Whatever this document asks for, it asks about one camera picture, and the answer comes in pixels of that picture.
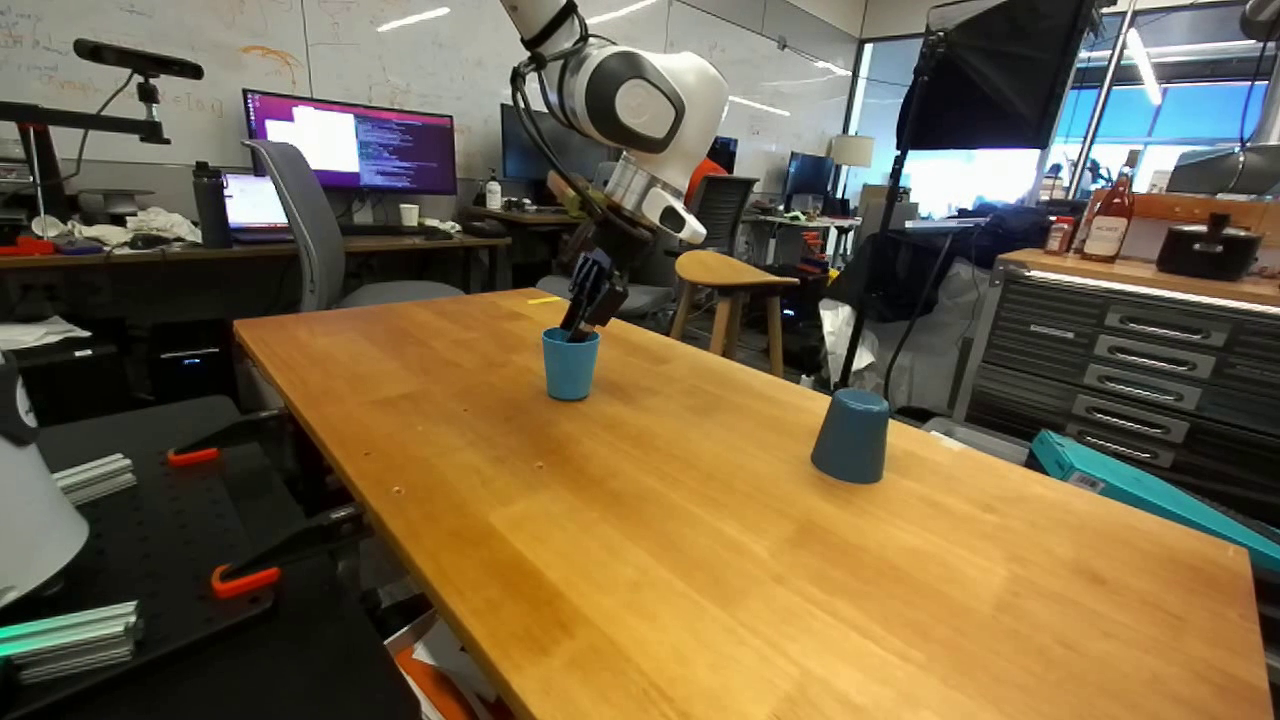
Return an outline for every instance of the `blue cup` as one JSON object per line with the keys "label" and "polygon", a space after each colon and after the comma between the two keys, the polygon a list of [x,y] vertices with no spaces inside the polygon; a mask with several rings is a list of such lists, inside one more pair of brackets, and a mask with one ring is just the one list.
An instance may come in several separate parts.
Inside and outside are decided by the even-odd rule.
{"label": "blue cup", "polygon": [[598,336],[569,336],[565,330],[545,332],[545,379],[548,397],[577,403],[590,397]]}
{"label": "blue cup", "polygon": [[853,485],[883,478],[886,400],[861,388],[839,388],[811,444],[811,463]]}

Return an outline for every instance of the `laptop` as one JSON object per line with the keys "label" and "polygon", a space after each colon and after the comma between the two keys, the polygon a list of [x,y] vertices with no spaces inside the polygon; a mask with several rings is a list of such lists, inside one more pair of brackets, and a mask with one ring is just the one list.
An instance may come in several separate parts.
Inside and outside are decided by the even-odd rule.
{"label": "laptop", "polygon": [[231,245],[292,245],[273,176],[223,174]]}

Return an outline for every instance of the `lamp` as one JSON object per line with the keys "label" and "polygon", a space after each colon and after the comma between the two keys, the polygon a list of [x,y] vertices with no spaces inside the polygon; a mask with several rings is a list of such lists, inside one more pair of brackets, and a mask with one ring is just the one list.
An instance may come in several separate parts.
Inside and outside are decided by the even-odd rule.
{"label": "lamp", "polygon": [[832,143],[826,143],[826,161],[836,164],[832,191],[826,191],[832,204],[836,204],[843,169],[870,169],[870,157],[874,157],[874,142],[870,135],[832,135]]}

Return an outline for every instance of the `storage cabinet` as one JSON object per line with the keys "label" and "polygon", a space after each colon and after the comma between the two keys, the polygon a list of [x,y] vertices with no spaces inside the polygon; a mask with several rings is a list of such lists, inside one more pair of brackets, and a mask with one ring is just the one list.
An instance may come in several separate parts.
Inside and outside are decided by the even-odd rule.
{"label": "storage cabinet", "polygon": [[1003,266],[961,416],[1055,430],[1280,525],[1280,305]]}

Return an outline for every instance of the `cup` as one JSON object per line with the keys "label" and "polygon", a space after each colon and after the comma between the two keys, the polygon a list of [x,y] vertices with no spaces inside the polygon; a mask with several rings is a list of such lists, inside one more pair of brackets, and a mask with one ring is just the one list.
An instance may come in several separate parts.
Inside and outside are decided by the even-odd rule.
{"label": "cup", "polygon": [[545,332],[545,379],[548,397],[560,403],[581,403],[590,397],[598,336],[572,336],[565,330]]}
{"label": "cup", "polygon": [[836,481],[874,485],[883,478],[886,400],[839,388],[811,444],[811,463]]}
{"label": "cup", "polygon": [[399,224],[404,229],[421,229],[422,224],[422,208],[421,204],[399,204]]}

